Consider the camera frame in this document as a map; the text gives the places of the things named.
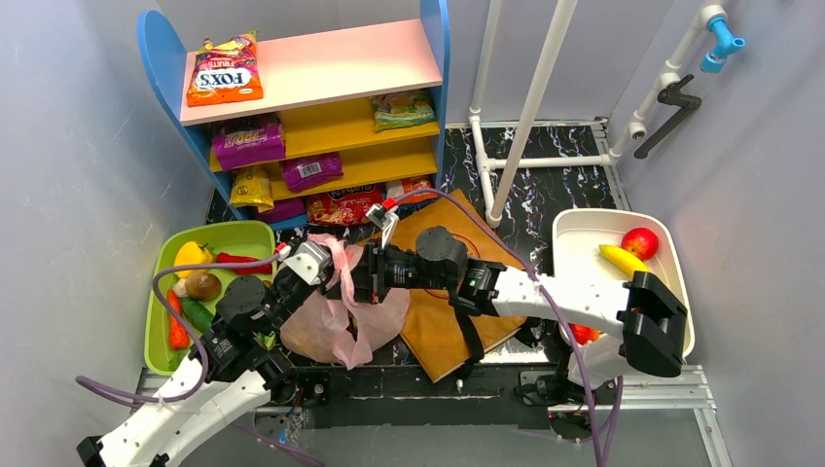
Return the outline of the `pink plastic grocery bag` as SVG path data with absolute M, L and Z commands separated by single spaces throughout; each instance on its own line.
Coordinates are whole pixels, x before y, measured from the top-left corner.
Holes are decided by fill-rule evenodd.
M 341 297 L 313 292 L 281 326 L 279 341 L 289 350 L 320 363 L 342 364 L 348 370 L 373 360 L 373 353 L 396 338 L 411 303 L 405 289 L 392 289 L 380 304 L 354 301 L 354 267 L 364 248 L 346 246 L 326 233 L 311 233 L 307 242 L 331 249 L 332 285 Z

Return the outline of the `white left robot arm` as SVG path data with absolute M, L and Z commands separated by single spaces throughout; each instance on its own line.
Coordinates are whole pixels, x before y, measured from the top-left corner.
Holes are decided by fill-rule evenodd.
M 86 466 L 177 466 L 243 414 L 297 383 L 296 368 L 261 338 L 279 331 L 329 276 L 318 266 L 278 267 L 271 285 L 235 278 L 215 306 L 211 326 L 193 351 L 139 408 L 101 437 L 77 446 Z

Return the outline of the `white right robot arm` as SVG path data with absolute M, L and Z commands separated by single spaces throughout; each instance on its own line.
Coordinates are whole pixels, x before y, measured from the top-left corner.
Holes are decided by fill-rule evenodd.
M 352 273 L 354 298 L 378 304 L 392 289 L 442 290 L 460 316 L 524 316 L 600 332 L 581 347 L 588 371 L 583 387 L 599 386 L 631 370 L 678 377 L 688 309 L 652 272 L 629 280 L 559 278 L 473 258 L 465 243 L 443 227 L 419 234 L 413 250 L 373 239 Z

